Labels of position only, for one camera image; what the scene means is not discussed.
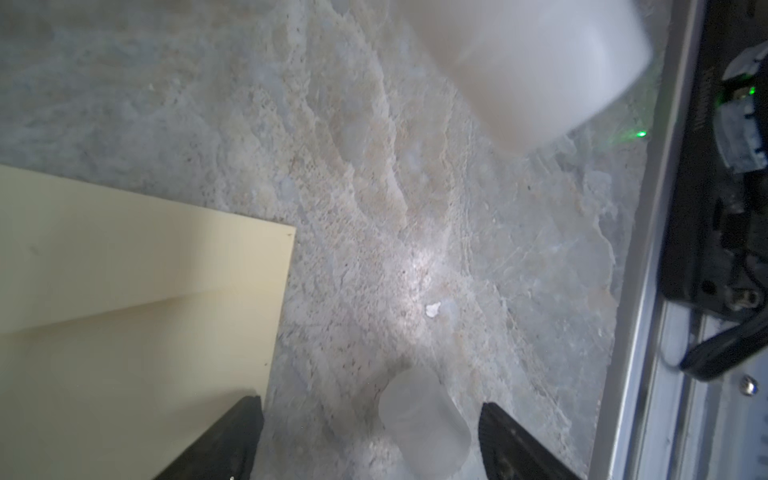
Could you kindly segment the aluminium mounting rail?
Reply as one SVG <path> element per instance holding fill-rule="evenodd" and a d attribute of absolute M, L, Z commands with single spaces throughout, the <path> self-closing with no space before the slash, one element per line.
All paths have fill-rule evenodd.
<path fill-rule="evenodd" d="M 640 192 L 589 475 L 763 479 L 767 346 L 721 377 L 679 368 L 732 323 L 667 300 L 659 286 L 680 149 L 710 1 L 678 1 Z"/>

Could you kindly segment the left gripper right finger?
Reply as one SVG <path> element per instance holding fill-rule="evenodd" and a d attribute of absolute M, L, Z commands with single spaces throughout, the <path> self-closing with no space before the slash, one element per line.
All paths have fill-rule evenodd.
<path fill-rule="evenodd" d="M 494 402 L 482 405 L 478 441 L 489 480 L 579 480 L 579 477 Z"/>

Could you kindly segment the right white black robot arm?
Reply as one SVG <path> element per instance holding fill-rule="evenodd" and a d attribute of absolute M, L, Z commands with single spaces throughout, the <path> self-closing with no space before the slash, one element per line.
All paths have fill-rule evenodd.
<path fill-rule="evenodd" d="M 623 95 L 652 59 L 631 1 L 400 1 L 501 150 L 524 155 Z"/>

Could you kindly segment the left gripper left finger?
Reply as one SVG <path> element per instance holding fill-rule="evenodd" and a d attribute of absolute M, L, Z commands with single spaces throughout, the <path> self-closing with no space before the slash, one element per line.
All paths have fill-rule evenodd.
<path fill-rule="evenodd" d="M 263 426 L 261 397 L 244 396 L 156 479 L 248 480 Z"/>

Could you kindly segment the yellow manila envelope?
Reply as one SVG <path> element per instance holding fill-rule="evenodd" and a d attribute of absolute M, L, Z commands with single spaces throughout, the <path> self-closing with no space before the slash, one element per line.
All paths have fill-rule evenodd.
<path fill-rule="evenodd" d="M 265 395 L 296 231 L 1 170 L 1 475 L 153 479 Z"/>

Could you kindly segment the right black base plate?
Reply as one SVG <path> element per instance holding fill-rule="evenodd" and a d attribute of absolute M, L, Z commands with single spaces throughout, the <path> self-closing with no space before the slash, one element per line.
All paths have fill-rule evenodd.
<path fill-rule="evenodd" d="M 663 296 L 732 323 L 679 364 L 711 381 L 767 346 L 767 4 L 710 1 L 662 250 Z"/>

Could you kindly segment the white glue stick cap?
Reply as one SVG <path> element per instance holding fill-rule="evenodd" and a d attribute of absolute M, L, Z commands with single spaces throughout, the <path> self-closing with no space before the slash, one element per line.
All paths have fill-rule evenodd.
<path fill-rule="evenodd" d="M 414 366 L 396 375 L 381 393 L 378 414 L 419 479 L 447 479 L 469 455 L 469 426 L 427 367 Z"/>

